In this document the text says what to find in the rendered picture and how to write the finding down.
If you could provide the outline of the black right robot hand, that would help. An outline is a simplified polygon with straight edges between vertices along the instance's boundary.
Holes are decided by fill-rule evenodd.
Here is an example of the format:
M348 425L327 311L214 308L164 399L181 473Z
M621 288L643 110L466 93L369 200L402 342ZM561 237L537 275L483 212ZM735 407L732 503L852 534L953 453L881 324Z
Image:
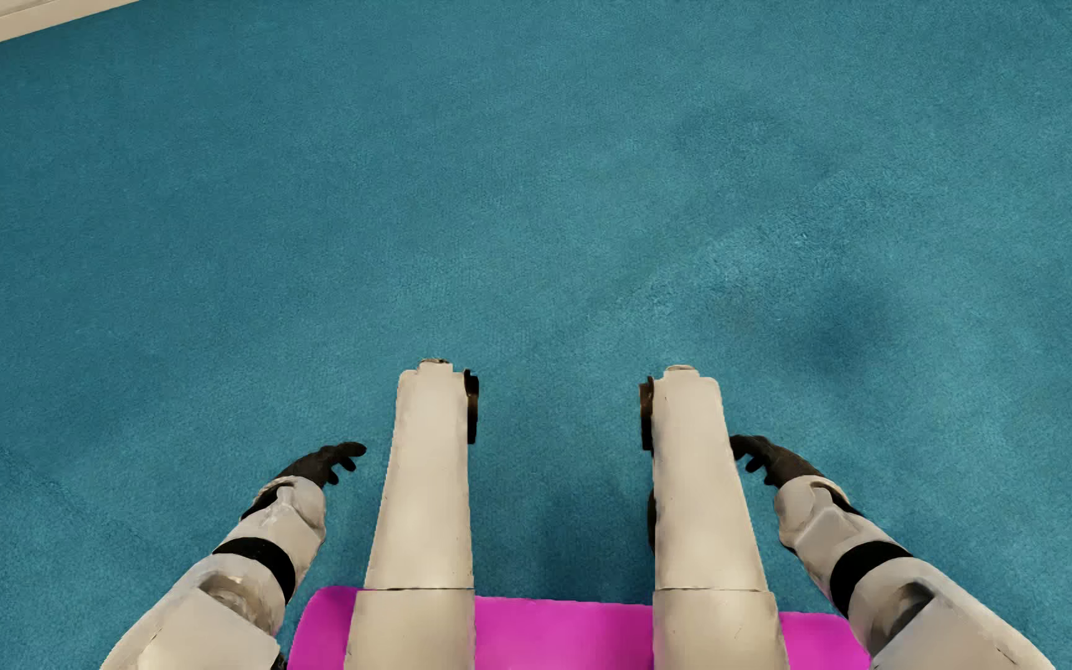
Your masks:
M824 477L824 474L812 465L805 458L790 449L784 449L766 436L731 435L729 445L734 458L748 458L746 471L754 473L764 471L764 483L780 489L785 483L803 477Z

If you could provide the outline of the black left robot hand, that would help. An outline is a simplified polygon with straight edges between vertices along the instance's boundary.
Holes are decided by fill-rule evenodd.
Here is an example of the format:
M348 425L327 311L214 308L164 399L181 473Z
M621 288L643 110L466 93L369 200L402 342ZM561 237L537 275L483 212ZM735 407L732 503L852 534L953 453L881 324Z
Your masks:
M276 477L298 477L312 481L319 488L326 485L339 483L339 475L334 467L346 472L356 471L355 459L364 455L367 448L360 442L341 442L337 445L326 445L312 453L304 455L282 470Z

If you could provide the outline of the white right robot leg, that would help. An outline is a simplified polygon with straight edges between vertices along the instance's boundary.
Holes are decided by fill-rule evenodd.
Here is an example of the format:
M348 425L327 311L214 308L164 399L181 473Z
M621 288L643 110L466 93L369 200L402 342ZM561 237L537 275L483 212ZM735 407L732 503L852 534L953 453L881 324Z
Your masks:
M641 384L640 413L656 510L654 670L790 670L720 386L672 364Z

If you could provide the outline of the white robot leg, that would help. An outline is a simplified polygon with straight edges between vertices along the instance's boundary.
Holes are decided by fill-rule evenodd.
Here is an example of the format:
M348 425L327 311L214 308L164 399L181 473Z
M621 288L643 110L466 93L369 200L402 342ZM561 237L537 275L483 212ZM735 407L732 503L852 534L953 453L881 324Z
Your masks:
M641 384L640 413L656 510L654 670L790 670L720 386L672 364Z
M425 359L398 379L377 528L343 670L475 670L468 371Z

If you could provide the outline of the white left robot leg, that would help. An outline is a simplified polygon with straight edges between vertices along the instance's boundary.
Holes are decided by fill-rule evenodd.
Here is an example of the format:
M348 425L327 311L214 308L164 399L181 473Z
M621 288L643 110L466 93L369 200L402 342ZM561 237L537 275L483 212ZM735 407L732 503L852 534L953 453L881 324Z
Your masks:
M425 359L398 379L377 528L343 670L475 670L468 371Z

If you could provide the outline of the magenta mat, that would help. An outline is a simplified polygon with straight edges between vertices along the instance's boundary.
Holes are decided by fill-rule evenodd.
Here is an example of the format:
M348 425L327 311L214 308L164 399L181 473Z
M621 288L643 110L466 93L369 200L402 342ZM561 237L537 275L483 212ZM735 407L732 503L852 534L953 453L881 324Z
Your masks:
M287 670L343 670L355 586L319 589L295 630ZM842 617L780 613L791 670L870 670ZM475 599L475 670L653 670L650 605Z

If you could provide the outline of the beige furniture edge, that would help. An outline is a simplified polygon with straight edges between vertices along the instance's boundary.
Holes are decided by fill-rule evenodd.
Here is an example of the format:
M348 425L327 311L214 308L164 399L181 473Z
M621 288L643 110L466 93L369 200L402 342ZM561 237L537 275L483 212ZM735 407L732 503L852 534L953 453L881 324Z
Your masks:
M0 42L33 34L137 0L0 0Z

